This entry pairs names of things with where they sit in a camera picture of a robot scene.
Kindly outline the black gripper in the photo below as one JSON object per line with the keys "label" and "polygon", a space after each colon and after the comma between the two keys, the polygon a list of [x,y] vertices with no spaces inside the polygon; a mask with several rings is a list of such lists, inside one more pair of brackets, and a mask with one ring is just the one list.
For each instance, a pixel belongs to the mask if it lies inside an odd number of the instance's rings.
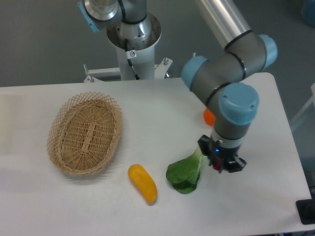
{"label": "black gripper", "polygon": [[214,141],[206,135],[201,136],[198,145],[203,155],[209,159],[209,166],[215,166],[216,160],[220,159],[219,173],[227,171],[229,173],[242,171],[246,166],[246,161],[238,156],[241,145],[236,147],[224,147],[223,140]]}

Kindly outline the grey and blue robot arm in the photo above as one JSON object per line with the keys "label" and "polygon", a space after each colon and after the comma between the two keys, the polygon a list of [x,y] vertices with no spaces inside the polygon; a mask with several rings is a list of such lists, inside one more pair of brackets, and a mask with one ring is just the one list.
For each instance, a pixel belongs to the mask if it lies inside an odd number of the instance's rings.
{"label": "grey and blue robot arm", "polygon": [[[258,93],[243,80],[271,65],[278,49],[269,36],[253,33],[233,1],[198,0],[196,5],[225,54],[216,61],[194,56],[181,77],[216,118],[211,135],[199,140],[203,154],[215,170],[234,173],[246,165],[237,152],[259,104]],[[154,47],[161,29],[146,1],[81,0],[78,7],[92,31],[106,29],[122,80],[158,77]]]}

